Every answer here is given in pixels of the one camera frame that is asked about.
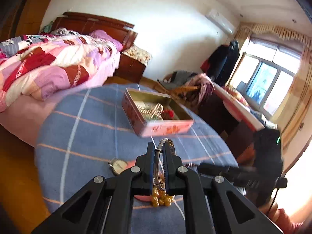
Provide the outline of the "right hand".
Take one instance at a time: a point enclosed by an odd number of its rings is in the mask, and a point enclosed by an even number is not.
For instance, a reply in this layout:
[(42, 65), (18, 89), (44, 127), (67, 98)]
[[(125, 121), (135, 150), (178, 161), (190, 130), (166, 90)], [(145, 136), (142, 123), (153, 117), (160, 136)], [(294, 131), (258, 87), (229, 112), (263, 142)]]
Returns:
[(279, 209), (278, 204), (270, 200), (267, 204), (258, 207), (258, 210), (268, 216), (284, 234), (297, 233), (303, 222), (297, 223), (290, 220), (284, 209)]

